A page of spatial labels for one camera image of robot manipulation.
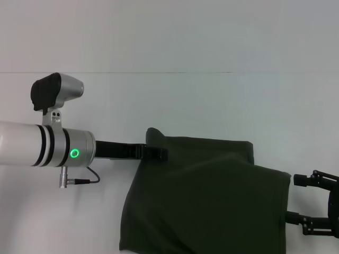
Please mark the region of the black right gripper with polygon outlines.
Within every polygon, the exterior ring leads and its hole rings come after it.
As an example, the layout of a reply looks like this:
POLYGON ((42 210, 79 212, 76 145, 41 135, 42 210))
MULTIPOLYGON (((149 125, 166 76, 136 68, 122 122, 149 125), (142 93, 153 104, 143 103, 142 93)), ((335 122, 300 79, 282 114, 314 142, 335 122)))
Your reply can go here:
POLYGON ((338 176, 314 170, 308 177, 295 174, 293 183, 301 187, 318 187, 329 191, 328 217, 310 217, 296 212, 287 212, 285 221, 302 226, 303 235, 330 236, 338 238, 338 176))

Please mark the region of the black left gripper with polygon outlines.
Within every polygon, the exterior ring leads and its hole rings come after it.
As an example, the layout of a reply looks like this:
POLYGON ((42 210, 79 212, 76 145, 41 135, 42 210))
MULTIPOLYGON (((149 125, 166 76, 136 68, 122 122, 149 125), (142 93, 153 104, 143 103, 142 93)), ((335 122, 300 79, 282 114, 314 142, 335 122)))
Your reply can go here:
POLYGON ((96 141, 95 158, 168 160, 168 150, 145 144, 96 141))

